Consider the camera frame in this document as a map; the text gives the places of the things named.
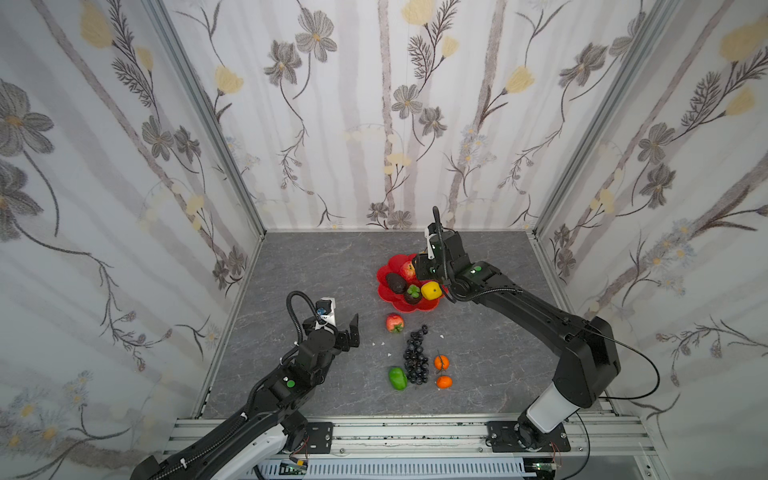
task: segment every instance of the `red plate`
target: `red plate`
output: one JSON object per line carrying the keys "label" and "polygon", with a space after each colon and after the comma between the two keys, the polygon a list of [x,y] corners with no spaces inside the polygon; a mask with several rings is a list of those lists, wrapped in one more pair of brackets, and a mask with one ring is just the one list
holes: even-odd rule
{"label": "red plate", "polygon": [[[379,296],[384,300],[385,302],[389,302],[392,304],[392,306],[395,307],[395,310],[402,312],[402,313],[411,313],[415,312],[416,310],[421,310],[422,312],[428,312],[429,310],[434,310],[438,303],[440,303],[440,299],[434,299],[434,300],[427,300],[425,298],[422,298],[421,301],[419,301],[416,305],[411,305],[410,303],[406,302],[406,299],[403,298],[402,294],[394,293],[386,284],[386,274],[387,273],[397,273],[400,274],[400,267],[405,263],[413,260],[413,258],[416,256],[415,253],[412,253],[411,255],[395,255],[394,257],[389,259],[389,262],[381,268],[379,268],[379,271],[376,272],[376,279],[379,281]],[[413,285],[421,286],[425,282],[419,282],[416,280]]]}

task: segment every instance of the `floral wallpaper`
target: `floral wallpaper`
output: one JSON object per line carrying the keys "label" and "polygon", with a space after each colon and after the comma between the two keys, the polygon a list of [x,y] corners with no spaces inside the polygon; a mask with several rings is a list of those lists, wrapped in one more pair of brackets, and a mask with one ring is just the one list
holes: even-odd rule
{"label": "floral wallpaper", "polygon": [[127,478],[192,413],[258,239],[140,4],[0,12],[2,471]]}
{"label": "floral wallpaper", "polygon": [[[607,319],[658,365],[660,388],[620,406],[646,421],[678,480],[768,466],[767,15],[683,2],[537,232],[577,313]],[[621,355],[613,395],[650,391],[650,366]]]}
{"label": "floral wallpaper", "polygon": [[267,228],[531,228],[648,0],[165,0]]}

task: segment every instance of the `apple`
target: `apple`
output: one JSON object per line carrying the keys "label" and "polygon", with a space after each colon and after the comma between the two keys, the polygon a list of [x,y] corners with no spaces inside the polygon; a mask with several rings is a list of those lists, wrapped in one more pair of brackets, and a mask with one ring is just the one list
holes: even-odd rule
{"label": "apple", "polygon": [[400,333],[406,326],[406,323],[402,321],[402,317],[397,313],[390,313],[386,316],[386,329],[391,333]]}
{"label": "apple", "polygon": [[402,278],[406,279],[406,282],[408,283],[415,283],[417,281],[416,270],[414,270],[413,263],[411,263],[410,260],[405,262],[400,267],[400,275],[402,276]]}

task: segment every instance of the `gray marble floor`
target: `gray marble floor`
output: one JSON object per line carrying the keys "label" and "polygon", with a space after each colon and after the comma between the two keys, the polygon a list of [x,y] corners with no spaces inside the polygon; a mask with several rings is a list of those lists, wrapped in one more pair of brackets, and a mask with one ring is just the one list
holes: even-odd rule
{"label": "gray marble floor", "polygon": [[[462,232],[472,260],[486,260],[515,282],[552,302],[541,268],[523,232]],[[424,248],[416,232],[268,233],[253,278],[213,384],[205,418],[228,417],[251,386],[293,344],[296,331],[285,298],[302,290],[310,298],[336,298],[336,322],[346,328],[360,315],[360,348],[336,357],[329,378],[302,408],[304,415],[456,414],[520,412],[550,382],[557,358],[541,342],[483,306],[447,300],[432,312],[402,314],[405,334],[386,331],[392,306],[377,292],[376,271],[392,255]],[[294,299],[300,319],[306,304]],[[450,358],[453,387],[434,382],[389,384],[390,366],[402,366],[408,332],[429,325],[425,352]],[[436,377],[432,369],[431,380]]]}

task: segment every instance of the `fake fruit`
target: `fake fruit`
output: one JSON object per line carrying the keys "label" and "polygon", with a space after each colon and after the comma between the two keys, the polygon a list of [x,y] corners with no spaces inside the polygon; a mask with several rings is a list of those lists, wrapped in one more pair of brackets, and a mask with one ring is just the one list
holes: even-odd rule
{"label": "fake fruit", "polygon": [[449,386],[453,385],[453,380],[451,380],[451,377],[447,375],[439,376],[437,378],[437,386],[440,389],[447,389]]}
{"label": "fake fruit", "polygon": [[395,293],[404,293],[408,288],[408,282],[397,273],[387,273],[385,278],[386,285]]}
{"label": "fake fruit", "polygon": [[386,329],[388,332],[400,333],[405,326],[406,323],[402,321],[402,317],[400,315],[396,313],[390,313],[386,316]]}
{"label": "fake fruit", "polygon": [[392,383],[395,390],[405,390],[408,385],[406,373],[400,367],[393,366],[389,369],[389,383]]}
{"label": "fake fruit", "polygon": [[435,368],[437,370],[447,370],[451,363],[448,361],[448,357],[440,355],[435,357]]}
{"label": "fake fruit", "polygon": [[402,278],[406,279],[406,282],[408,283],[414,283],[416,281],[416,270],[413,268],[413,263],[411,263],[410,260],[400,267],[400,275],[402,275]]}
{"label": "fake fruit", "polygon": [[406,300],[408,304],[416,305],[422,299],[422,294],[418,286],[411,285],[408,287],[408,289],[402,295],[402,297]]}
{"label": "fake fruit", "polygon": [[440,284],[437,282],[427,282],[422,285],[422,295],[427,300],[438,299],[442,296],[442,290],[440,290]]}

